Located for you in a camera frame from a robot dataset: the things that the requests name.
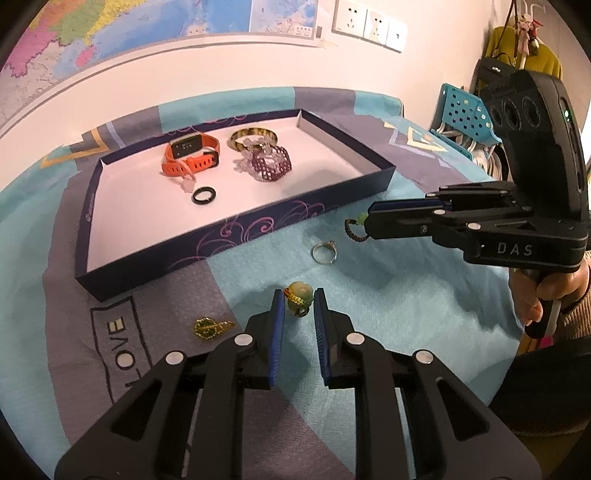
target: white wall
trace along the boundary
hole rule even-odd
[[[591,161],[591,108],[587,111],[587,120],[581,133],[581,143],[583,144],[583,156],[585,162]]]
[[[278,44],[187,48],[88,77],[102,68],[91,67],[70,79],[69,83],[81,81],[57,96],[53,95],[60,84],[52,87],[43,94],[45,103],[15,125],[13,121],[0,129],[0,135],[4,133],[0,151],[11,159],[0,169],[0,189],[53,148],[79,141],[81,133],[97,125],[202,93],[259,86],[367,90],[399,97],[406,117],[426,127],[441,84],[470,85],[490,26],[502,24],[509,8],[509,0],[366,0],[366,6],[408,25],[407,46],[400,54],[332,34],[334,3],[320,0],[319,22],[327,41],[323,48]],[[36,134],[34,144],[26,141],[31,131]]]
[[[545,4],[546,8],[545,13],[534,8],[534,18],[544,25],[539,30],[540,38],[562,64],[562,81],[573,104],[574,116],[582,129],[591,100],[591,62],[558,12],[547,1],[537,3]]]

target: power outlet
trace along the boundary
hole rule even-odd
[[[333,31],[362,38],[367,14],[367,8],[347,0],[339,0],[335,9]]]
[[[369,11],[365,19],[363,37],[380,45],[386,45],[390,19],[377,12]]]
[[[388,36],[386,38],[386,46],[392,50],[403,52],[404,47],[406,46],[407,36],[407,25],[391,18],[388,27]]]

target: human hand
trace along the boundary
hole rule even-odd
[[[579,301],[589,285],[589,265],[586,260],[574,273],[552,273],[538,285],[521,270],[509,269],[509,288],[515,314],[525,325],[542,319],[542,300],[562,300],[562,308]]]

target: gold bangle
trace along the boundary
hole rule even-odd
[[[243,150],[246,150],[246,147],[244,146],[244,144],[237,141],[237,140],[239,138],[248,137],[250,135],[257,135],[258,137],[266,137],[268,142],[271,145],[273,145],[273,146],[277,145],[277,134],[275,132],[269,130],[268,128],[249,127],[249,128],[243,128],[241,130],[238,130],[238,131],[234,132],[232,135],[230,135],[230,138],[228,139],[228,147],[230,147],[232,150],[235,150],[237,152],[241,152]]]

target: jewelry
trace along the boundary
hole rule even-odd
[[[290,155],[284,147],[271,145],[266,139],[256,143],[249,138],[244,141],[244,146],[246,150],[241,153],[246,166],[260,173],[264,181],[277,181],[291,171]]]
[[[228,147],[237,152],[246,150],[245,144],[238,142],[237,140],[239,138],[248,137],[250,135],[257,135],[259,137],[263,137],[263,139],[268,139],[268,142],[271,145],[277,145],[277,134],[275,132],[269,130],[268,128],[249,127],[242,128],[241,130],[238,130],[234,132],[232,135],[230,135],[230,138],[228,139]]]
[[[363,225],[363,223],[367,217],[368,217],[367,213],[364,213],[362,215],[359,215],[356,219],[355,218],[347,218],[345,220],[345,233],[347,234],[347,236],[351,240],[355,240],[356,242],[362,243],[362,242],[365,242],[369,238],[369,235],[364,235],[364,236],[355,235],[352,232],[351,227],[350,227],[350,225]]]
[[[203,192],[208,192],[209,193],[209,197],[207,197],[206,199],[203,199],[203,200],[198,199],[197,198],[197,195],[199,195],[200,193],[203,193]],[[213,189],[213,187],[199,187],[191,195],[191,200],[196,205],[207,205],[208,203],[212,203],[213,202],[213,200],[215,199],[216,195],[217,195],[216,194],[216,191]]]
[[[216,322],[209,317],[203,317],[195,321],[193,326],[193,332],[199,338],[204,340],[211,340],[212,338],[221,335],[228,330],[232,330],[236,324],[231,321],[227,322]]]
[[[192,154],[208,148],[202,155],[191,157]],[[166,145],[162,172],[167,177],[181,177],[198,173],[208,168],[217,167],[220,163],[220,142],[217,138],[205,134],[188,134],[172,140]]]
[[[314,289],[301,281],[293,282],[283,289],[283,295],[287,299],[287,308],[296,317],[302,318],[310,312],[310,306],[314,300]]]
[[[333,253],[333,256],[330,260],[328,261],[320,261],[316,258],[316,251],[319,248],[326,248],[328,250],[331,250]],[[334,263],[336,260],[336,243],[332,240],[328,241],[328,242],[320,242],[319,244],[315,244],[315,246],[312,247],[312,250],[310,251],[310,254],[312,255],[312,258],[314,259],[314,261],[320,265],[330,265],[331,263]]]

